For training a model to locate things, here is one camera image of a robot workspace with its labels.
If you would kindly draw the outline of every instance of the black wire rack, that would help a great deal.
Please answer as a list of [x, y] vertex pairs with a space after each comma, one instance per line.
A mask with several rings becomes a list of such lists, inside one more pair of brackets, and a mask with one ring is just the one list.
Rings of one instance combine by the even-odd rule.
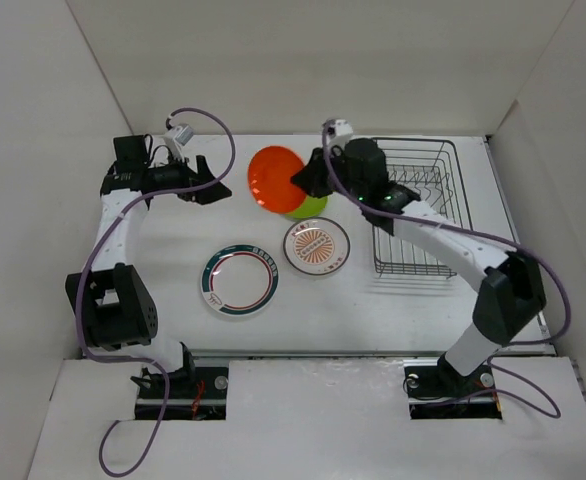
[[[420, 194], [444, 217], [472, 228], [455, 144], [438, 139], [374, 138], [386, 154], [391, 180]], [[380, 276], [456, 275], [433, 255], [373, 227], [373, 262]]]

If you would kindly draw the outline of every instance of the teal rim plate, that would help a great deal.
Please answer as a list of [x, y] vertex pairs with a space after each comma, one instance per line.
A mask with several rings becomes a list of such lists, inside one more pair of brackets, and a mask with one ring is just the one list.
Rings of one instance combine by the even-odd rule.
[[202, 272], [200, 289], [206, 304], [231, 316], [264, 308], [277, 289], [275, 260], [254, 245], [232, 245], [213, 255]]

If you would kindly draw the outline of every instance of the white plate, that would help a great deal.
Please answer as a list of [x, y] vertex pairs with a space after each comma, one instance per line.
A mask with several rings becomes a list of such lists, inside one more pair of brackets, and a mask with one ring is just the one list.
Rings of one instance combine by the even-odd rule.
[[277, 265], [264, 250], [232, 245], [206, 263], [200, 290], [207, 305], [218, 312], [249, 315], [271, 301], [278, 279]]
[[327, 275], [339, 270], [349, 258], [351, 242], [342, 227], [328, 218], [316, 217], [293, 225], [284, 237], [284, 254], [301, 272]]

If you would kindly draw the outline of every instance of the orange sunburst pattern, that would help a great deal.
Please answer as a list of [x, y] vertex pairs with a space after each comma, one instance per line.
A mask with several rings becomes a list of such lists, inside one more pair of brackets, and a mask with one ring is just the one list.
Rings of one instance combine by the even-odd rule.
[[333, 239], [323, 230], [308, 230], [295, 237], [295, 254], [303, 262], [319, 265], [331, 258], [334, 250]]

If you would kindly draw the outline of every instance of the red wire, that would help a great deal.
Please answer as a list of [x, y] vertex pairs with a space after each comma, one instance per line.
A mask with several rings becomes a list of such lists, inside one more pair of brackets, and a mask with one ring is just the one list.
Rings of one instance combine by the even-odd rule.
[[191, 410], [193, 411], [193, 420], [195, 420], [195, 414], [197, 413], [198, 409], [200, 408], [200, 402], [202, 401], [202, 395], [204, 395], [204, 380], [200, 380], [200, 383], [197, 385], [197, 396], [193, 403], [191, 404]]

